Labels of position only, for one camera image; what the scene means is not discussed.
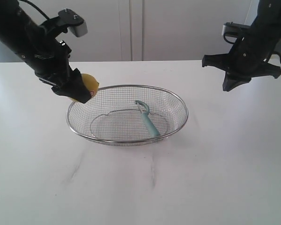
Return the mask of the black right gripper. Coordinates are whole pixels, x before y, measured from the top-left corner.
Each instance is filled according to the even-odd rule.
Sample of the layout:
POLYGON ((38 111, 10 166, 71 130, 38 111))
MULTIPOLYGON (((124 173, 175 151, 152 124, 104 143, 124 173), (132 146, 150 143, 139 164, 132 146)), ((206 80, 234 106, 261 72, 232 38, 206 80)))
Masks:
POLYGON ((278 41, 276 37, 240 36, 229 53, 204 55, 202 67, 211 66, 226 71, 223 91, 231 91, 255 77, 272 76, 276 79, 281 75, 281 68, 268 61, 278 41))

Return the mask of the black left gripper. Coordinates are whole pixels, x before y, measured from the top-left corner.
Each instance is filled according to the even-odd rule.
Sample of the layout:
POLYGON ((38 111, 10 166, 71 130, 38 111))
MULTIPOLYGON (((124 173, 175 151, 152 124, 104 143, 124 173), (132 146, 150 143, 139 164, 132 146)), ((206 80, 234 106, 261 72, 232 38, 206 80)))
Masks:
POLYGON ((20 41, 20 57, 39 79, 53 86, 51 89, 56 95, 80 103, 88 102, 91 93, 83 83, 82 74, 69 65, 70 47, 63 40, 53 41, 50 47, 51 52, 41 53, 29 40, 23 39, 20 41))

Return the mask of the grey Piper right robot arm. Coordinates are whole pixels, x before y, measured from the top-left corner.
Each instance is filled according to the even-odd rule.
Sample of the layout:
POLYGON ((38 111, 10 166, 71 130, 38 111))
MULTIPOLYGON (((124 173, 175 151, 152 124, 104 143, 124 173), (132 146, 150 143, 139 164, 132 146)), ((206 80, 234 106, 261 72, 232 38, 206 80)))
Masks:
POLYGON ((281 39, 281 0, 261 0, 251 26, 240 30, 226 54, 205 55, 202 66, 225 71, 223 91, 249 83, 252 78, 272 76, 277 79, 281 68, 268 59, 281 39))

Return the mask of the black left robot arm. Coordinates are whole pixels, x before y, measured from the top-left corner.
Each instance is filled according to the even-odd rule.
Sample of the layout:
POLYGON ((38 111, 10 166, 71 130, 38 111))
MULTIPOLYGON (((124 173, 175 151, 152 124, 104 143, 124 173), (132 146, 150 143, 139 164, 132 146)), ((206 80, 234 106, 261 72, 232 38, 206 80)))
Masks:
POLYGON ((17 0, 0 0, 0 42, 32 68, 41 82, 50 85, 56 95, 86 103, 95 92, 86 87, 80 71, 70 67, 70 47, 56 40, 67 31, 78 38, 88 32, 85 20, 71 9, 38 25, 17 0))

